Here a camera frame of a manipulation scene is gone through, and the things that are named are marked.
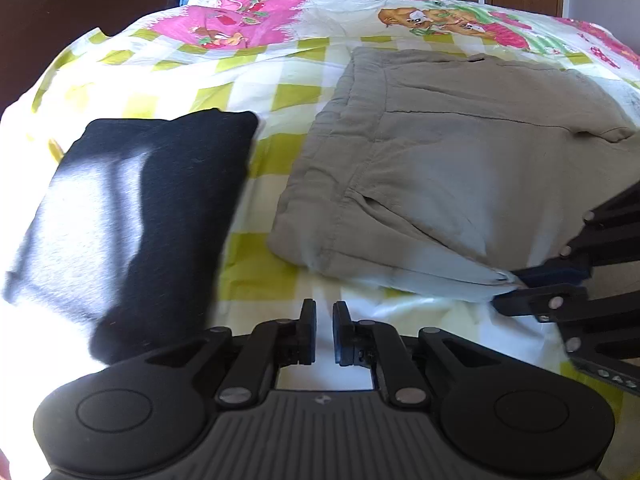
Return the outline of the folded black garment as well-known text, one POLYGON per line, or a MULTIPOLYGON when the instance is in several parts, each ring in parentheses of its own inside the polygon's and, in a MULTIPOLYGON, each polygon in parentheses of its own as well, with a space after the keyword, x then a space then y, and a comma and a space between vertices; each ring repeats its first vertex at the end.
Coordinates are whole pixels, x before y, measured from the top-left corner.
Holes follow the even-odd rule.
POLYGON ((101 118, 64 155, 4 299, 82 327, 113 364, 205 326, 258 117, 101 118))

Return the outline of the dark wooden headboard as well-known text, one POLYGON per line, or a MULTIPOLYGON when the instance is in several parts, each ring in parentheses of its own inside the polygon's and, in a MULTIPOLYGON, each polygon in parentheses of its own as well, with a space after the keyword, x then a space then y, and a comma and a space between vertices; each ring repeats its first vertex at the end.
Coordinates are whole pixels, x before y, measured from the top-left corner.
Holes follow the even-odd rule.
POLYGON ((114 35, 177 0, 1 0, 1 107, 26 92, 75 39, 114 35))

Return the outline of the light grey khaki pants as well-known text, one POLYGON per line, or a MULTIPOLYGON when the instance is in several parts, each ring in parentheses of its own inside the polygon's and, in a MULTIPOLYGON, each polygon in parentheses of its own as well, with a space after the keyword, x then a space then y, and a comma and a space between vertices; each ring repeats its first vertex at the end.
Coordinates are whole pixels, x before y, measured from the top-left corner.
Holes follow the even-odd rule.
POLYGON ((629 84, 487 54, 358 48, 269 249, 330 278, 482 302, 639 177, 629 84))

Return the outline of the checkered cartoon bed sheet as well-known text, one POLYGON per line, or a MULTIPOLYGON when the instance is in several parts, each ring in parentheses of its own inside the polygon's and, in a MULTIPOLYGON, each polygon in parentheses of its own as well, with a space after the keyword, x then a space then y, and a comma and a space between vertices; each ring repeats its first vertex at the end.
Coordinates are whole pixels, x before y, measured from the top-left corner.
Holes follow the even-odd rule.
POLYGON ((248 179, 217 283, 212 318, 238 333, 314 298, 314 365, 279 378, 293 389, 362 389, 364 370, 333 359, 331 307, 394 324, 435 324, 564 375, 560 338, 490 307, 322 278, 267 248, 280 194, 316 115, 356 47, 490 54, 577 70, 639 114, 639 69, 596 25, 460 0, 203 0, 154 13, 106 36, 90 30, 64 49, 1 119, 1 261, 9 264, 58 163, 101 117, 171 119, 194 110, 260 118, 248 179))

